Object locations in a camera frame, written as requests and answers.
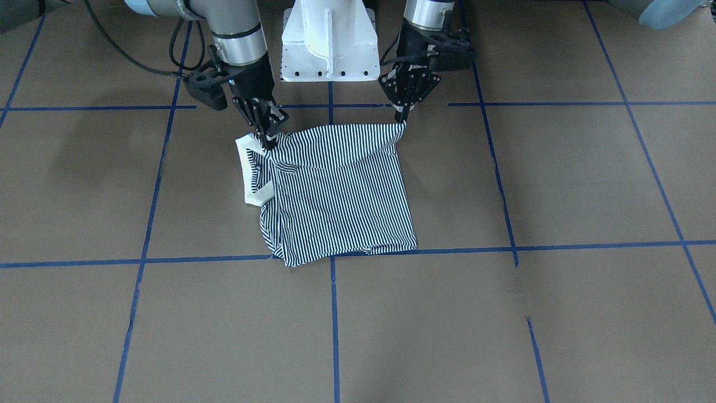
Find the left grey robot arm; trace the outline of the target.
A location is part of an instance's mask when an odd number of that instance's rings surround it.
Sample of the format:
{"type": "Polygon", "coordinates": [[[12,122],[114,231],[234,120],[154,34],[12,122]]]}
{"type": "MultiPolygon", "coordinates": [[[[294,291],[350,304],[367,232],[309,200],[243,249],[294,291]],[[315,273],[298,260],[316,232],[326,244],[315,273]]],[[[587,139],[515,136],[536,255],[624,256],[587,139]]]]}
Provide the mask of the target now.
{"type": "MultiPolygon", "coordinates": [[[[665,30],[701,7],[703,1],[608,1],[640,25],[665,30]]],[[[378,78],[394,107],[394,120],[405,123],[417,103],[439,85],[440,72],[465,71],[476,58],[467,28],[452,27],[454,1],[407,1],[401,30],[381,55],[390,71],[378,78]]]]}

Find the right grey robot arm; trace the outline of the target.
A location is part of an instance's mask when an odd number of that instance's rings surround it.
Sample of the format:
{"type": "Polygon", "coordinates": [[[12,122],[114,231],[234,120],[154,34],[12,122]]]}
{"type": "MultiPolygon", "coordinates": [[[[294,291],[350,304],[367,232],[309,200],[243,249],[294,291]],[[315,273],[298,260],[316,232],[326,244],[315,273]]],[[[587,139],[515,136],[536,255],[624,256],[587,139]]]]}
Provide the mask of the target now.
{"type": "Polygon", "coordinates": [[[256,1],[127,1],[126,5],[139,15],[175,16],[176,30],[184,21],[205,21],[213,42],[204,45],[195,66],[172,55],[176,69],[161,71],[129,56],[110,38],[91,3],[84,2],[100,34],[126,60],[146,72],[181,79],[191,97],[213,110],[228,107],[224,90],[228,87],[233,105],[255,130],[260,145],[266,150],[278,145],[288,115],[277,107],[273,96],[275,81],[256,1]]]}

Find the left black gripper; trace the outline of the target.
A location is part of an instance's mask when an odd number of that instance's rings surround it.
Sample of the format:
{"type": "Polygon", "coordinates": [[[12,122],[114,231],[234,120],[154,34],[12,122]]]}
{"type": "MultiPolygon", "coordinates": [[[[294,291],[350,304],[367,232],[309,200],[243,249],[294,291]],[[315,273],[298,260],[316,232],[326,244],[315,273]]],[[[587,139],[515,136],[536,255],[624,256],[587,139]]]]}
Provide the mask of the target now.
{"type": "Polygon", "coordinates": [[[384,94],[396,109],[394,120],[406,123],[414,106],[427,99],[442,78],[440,72],[463,71],[475,60],[470,30],[420,30],[403,25],[379,59],[391,71],[378,78],[384,94]]]}

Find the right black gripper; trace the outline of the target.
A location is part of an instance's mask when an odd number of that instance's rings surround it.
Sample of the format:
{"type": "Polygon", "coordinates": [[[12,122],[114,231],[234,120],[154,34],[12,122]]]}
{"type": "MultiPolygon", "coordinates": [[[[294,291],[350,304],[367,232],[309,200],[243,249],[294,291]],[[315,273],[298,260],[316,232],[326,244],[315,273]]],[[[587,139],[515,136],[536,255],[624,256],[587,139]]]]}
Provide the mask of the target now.
{"type": "Polygon", "coordinates": [[[248,65],[232,65],[223,61],[215,45],[207,47],[210,58],[182,77],[187,92],[213,110],[225,110],[228,100],[224,85],[233,94],[232,102],[244,119],[259,134],[266,150],[278,145],[278,133],[289,116],[278,108],[273,97],[275,81],[269,54],[265,53],[248,65]]]}

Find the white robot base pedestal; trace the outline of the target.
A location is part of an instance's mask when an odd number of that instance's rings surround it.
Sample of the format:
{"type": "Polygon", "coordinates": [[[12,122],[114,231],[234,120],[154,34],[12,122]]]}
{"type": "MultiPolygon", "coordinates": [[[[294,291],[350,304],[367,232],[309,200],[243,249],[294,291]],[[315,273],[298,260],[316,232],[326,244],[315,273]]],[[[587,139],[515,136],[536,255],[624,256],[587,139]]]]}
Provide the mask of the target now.
{"type": "Polygon", "coordinates": [[[283,14],[281,79],[366,82],[380,75],[374,11],[363,1],[296,1],[283,14]]]}

